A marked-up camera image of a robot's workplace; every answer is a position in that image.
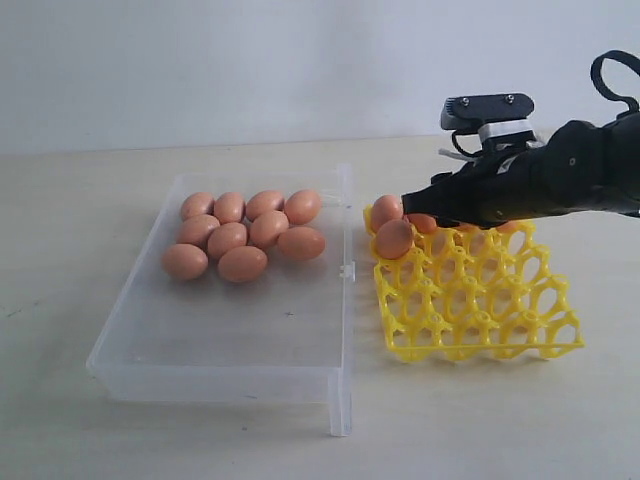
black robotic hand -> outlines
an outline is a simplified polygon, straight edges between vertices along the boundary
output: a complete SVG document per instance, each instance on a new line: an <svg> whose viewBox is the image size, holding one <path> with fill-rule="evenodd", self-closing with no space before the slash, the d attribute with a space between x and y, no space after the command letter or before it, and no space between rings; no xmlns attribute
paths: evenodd
<svg viewBox="0 0 640 480"><path fill-rule="evenodd" d="M402 196L405 214L426 213L441 227L460 223L491 228L510 220L610 211L640 217L640 108L602 80L605 59L640 76L640 59L619 50L596 58L591 79L608 100L627 111L602 127L572 120L547 144L527 117L533 101L523 94L456 97L446 101L441 126L467 163L435 175L424 190ZM482 149L464 151L457 137L479 135Z"/></svg>

yellow egg tray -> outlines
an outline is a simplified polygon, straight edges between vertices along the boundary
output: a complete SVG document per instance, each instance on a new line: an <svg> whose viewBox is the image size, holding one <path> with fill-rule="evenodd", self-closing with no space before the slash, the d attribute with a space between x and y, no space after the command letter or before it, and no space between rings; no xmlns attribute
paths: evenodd
<svg viewBox="0 0 640 480"><path fill-rule="evenodd" d="M569 307L568 280L550 271L535 224L512 232L439 228L421 234L397 260L375 251L371 206L364 210L387 348L413 363L440 353L450 361L482 352L512 359L536 349L556 358L584 346Z"/></svg>

plastic tray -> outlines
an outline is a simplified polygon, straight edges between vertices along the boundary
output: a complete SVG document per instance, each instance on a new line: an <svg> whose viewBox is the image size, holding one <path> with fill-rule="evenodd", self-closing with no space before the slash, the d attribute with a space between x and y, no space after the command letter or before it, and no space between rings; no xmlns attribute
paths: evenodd
<svg viewBox="0 0 640 480"><path fill-rule="evenodd" d="M256 282L231 285L213 269L188 284L161 270L182 201L196 191L246 198L264 189L315 188L323 208L310 224L323 255L293 264L269 252ZM351 171L179 176L87 360L118 400L162 403L328 403L330 432L351 430Z"/></svg>

